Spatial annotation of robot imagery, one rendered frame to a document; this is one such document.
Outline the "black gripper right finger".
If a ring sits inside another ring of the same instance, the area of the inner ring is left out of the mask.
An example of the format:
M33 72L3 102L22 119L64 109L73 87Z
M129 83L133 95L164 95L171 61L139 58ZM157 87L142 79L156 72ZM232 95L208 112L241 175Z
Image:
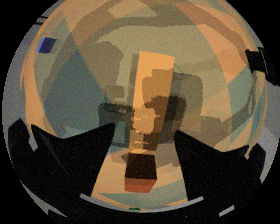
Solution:
M184 177L187 201L201 197L201 193L210 188L232 163L245 156L247 148L250 147L245 144L244 147L220 152L177 129L174 142Z

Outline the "blue cube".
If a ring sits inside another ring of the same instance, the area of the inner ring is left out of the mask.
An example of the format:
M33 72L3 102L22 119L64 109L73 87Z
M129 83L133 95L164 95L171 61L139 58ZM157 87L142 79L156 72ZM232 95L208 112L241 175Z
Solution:
M52 46L52 42L55 41L55 38L49 38L49 37L42 37L41 42L39 43L39 47L37 47L36 52L41 53L49 53L50 48Z

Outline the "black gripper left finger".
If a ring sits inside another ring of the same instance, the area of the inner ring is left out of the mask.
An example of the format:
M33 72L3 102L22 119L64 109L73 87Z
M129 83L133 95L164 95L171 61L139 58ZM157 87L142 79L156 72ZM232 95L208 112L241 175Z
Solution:
M31 123L37 146L54 159L82 194L91 197L102 161L109 151L115 123L91 129L74 137L59 138Z

